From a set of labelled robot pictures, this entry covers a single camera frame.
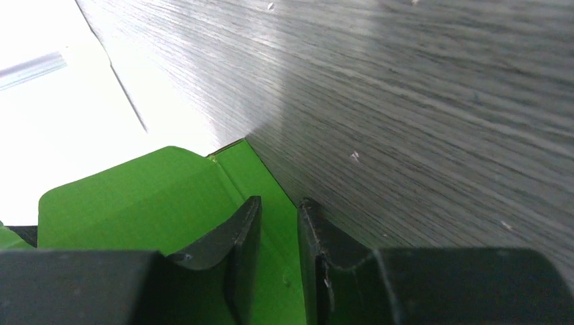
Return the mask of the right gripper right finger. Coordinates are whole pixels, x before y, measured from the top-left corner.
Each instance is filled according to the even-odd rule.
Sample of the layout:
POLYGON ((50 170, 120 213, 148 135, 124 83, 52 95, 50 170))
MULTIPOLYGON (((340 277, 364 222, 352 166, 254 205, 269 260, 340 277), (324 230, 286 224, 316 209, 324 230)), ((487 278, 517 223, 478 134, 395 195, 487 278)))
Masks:
POLYGON ((572 324, 573 294, 527 248, 370 249, 298 207, 308 324, 572 324))

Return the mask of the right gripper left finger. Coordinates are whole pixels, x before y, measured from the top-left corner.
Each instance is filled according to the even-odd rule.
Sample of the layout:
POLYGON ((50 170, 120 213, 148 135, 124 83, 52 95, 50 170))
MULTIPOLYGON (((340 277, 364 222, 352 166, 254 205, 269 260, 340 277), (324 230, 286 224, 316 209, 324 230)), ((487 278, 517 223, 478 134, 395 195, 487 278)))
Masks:
POLYGON ((3 249, 2 324, 249 324, 262 200, 170 255, 3 249))

